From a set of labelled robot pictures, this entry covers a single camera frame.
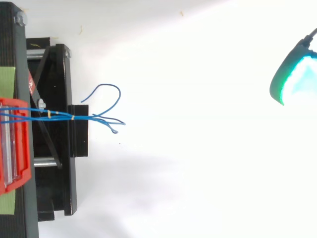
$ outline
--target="silver rod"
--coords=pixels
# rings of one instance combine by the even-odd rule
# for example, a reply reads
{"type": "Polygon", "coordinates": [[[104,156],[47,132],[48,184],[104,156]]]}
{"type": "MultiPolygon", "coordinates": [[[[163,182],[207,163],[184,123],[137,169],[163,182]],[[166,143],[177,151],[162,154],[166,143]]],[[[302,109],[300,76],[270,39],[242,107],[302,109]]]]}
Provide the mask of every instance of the silver rod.
{"type": "Polygon", "coordinates": [[[40,60],[43,57],[45,49],[27,50],[26,58],[28,60],[40,60]]]}
{"type": "Polygon", "coordinates": [[[54,167],[57,166],[53,157],[34,158],[34,167],[54,167]]]}

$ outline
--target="screw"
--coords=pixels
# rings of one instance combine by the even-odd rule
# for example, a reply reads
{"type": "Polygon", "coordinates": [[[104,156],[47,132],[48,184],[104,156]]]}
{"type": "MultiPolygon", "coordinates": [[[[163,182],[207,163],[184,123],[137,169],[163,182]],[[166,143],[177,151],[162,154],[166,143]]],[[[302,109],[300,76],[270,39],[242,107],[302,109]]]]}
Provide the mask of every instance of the screw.
{"type": "Polygon", "coordinates": [[[38,108],[39,108],[40,110],[44,110],[44,109],[46,108],[46,104],[44,103],[44,101],[43,101],[42,98],[40,98],[40,99],[38,100],[38,108]]]}
{"type": "Polygon", "coordinates": [[[72,55],[72,52],[71,52],[70,49],[65,50],[65,56],[66,56],[68,59],[71,58],[71,55],[72,55]]]}
{"type": "Polygon", "coordinates": [[[14,22],[19,26],[26,26],[28,24],[28,18],[24,11],[17,12],[16,16],[14,17],[14,22]]]}

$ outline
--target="lamp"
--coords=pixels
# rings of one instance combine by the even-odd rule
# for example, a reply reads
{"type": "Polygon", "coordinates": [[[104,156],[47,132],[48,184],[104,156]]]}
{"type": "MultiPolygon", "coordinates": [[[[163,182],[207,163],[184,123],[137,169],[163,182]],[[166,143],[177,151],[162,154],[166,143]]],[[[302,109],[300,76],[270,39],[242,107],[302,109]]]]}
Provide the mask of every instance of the lamp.
{"type": "Polygon", "coordinates": [[[315,29],[301,39],[277,70],[271,96],[282,105],[317,103],[317,53],[309,50],[315,29]]]}

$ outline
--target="red plastic part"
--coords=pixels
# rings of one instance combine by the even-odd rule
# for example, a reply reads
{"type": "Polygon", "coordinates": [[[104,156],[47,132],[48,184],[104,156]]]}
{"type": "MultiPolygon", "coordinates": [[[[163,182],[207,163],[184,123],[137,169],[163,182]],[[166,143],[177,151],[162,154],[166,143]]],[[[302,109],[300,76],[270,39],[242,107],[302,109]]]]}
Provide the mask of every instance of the red plastic part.
{"type": "MultiPolygon", "coordinates": [[[[7,107],[27,108],[28,104],[18,99],[0,98],[0,104],[7,107]]],[[[28,116],[27,110],[14,111],[15,115],[28,116]]],[[[30,163],[30,147],[29,147],[29,130],[28,122],[18,122],[14,124],[15,133],[15,154],[17,164],[17,175],[15,179],[7,187],[4,185],[2,148],[0,137],[0,195],[9,193],[22,185],[24,185],[31,178],[31,163],[30,163]]]]}

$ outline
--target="green paper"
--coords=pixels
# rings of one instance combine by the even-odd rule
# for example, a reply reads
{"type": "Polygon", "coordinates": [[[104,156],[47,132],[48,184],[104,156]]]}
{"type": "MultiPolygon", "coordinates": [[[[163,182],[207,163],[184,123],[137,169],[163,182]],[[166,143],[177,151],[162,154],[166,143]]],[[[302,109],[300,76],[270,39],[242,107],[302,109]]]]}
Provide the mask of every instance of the green paper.
{"type": "Polygon", "coordinates": [[[14,215],[15,190],[0,196],[0,215],[14,215]]]}
{"type": "Polygon", "coordinates": [[[13,98],[15,67],[0,67],[0,98],[13,98]]]}
{"type": "MultiPolygon", "coordinates": [[[[15,67],[0,67],[0,98],[13,98],[15,67]]],[[[0,215],[14,215],[15,190],[0,196],[0,215]]]]}

